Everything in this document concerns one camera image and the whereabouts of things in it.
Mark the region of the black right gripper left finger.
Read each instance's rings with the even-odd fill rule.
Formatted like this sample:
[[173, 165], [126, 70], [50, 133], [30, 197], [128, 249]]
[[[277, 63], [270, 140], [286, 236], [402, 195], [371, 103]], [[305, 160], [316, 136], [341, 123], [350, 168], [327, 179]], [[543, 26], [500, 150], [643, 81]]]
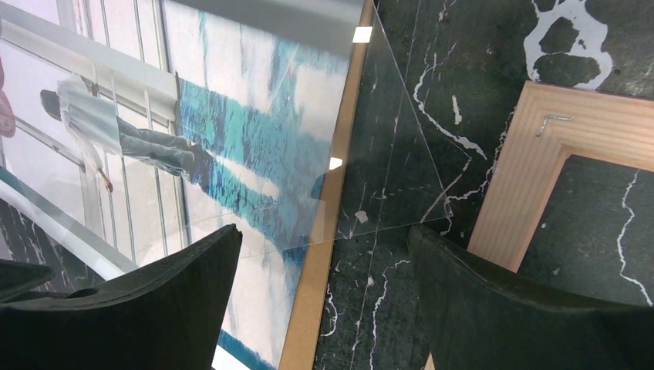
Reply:
[[1, 306], [3, 369], [209, 369], [241, 251], [227, 225], [63, 298]]

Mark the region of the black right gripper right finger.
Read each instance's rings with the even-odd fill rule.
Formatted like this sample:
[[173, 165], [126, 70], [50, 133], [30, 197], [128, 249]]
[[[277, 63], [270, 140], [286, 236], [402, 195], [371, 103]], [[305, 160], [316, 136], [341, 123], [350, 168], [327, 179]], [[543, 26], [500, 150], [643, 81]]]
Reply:
[[407, 239], [438, 369], [651, 369], [653, 309], [558, 290], [421, 224]]

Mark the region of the clear acrylic sheet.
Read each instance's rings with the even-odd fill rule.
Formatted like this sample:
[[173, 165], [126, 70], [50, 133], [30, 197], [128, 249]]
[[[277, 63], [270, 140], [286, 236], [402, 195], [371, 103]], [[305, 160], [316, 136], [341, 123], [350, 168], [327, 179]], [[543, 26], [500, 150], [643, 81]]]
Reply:
[[[360, 79], [335, 240], [445, 214], [441, 185], [380, 17]], [[355, 43], [364, 42], [363, 27]]]

